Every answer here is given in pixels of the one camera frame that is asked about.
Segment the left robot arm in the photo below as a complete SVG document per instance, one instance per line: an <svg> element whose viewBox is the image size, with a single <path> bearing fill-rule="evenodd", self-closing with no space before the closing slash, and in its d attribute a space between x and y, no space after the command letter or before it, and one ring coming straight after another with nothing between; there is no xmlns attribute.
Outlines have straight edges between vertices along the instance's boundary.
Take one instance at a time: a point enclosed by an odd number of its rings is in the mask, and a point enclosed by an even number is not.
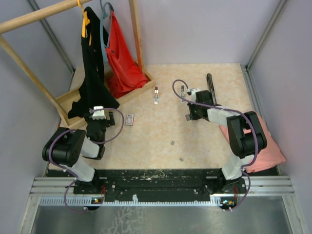
<svg viewBox="0 0 312 234"><path fill-rule="evenodd" d="M96 170L83 158L100 160L105 152L106 129L115 125L113 112L96 111L87 114L86 130L71 130L60 127L48 140L42 150L42 158L72 174L84 182L84 188L91 193L101 189Z"/></svg>

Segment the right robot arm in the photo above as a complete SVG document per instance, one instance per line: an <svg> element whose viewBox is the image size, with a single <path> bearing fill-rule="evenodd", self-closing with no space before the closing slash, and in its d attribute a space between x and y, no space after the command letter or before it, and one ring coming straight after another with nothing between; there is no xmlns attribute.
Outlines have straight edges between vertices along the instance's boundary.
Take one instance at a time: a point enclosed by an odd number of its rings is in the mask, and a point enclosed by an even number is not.
<svg viewBox="0 0 312 234"><path fill-rule="evenodd" d="M188 89L189 119L204 119L226 128L228 143L232 153L227 163L220 169L212 192L229 193L239 184L242 172L255 163L261 150L267 147L267 139L254 111L241 113L214 103L208 90Z"/></svg>

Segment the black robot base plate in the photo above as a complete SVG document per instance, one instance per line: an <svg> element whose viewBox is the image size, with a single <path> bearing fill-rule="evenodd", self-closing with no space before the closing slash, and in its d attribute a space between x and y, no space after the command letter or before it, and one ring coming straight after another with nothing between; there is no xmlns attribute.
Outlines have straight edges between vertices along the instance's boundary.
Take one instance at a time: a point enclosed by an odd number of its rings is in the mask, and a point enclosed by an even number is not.
<svg viewBox="0 0 312 234"><path fill-rule="evenodd" d="M219 169L130 169L96 170L92 182L76 182L76 195L99 194L106 202L131 201L136 195L139 202L193 202L210 201L215 194L243 195L246 184L239 184L230 192L212 192Z"/></svg>

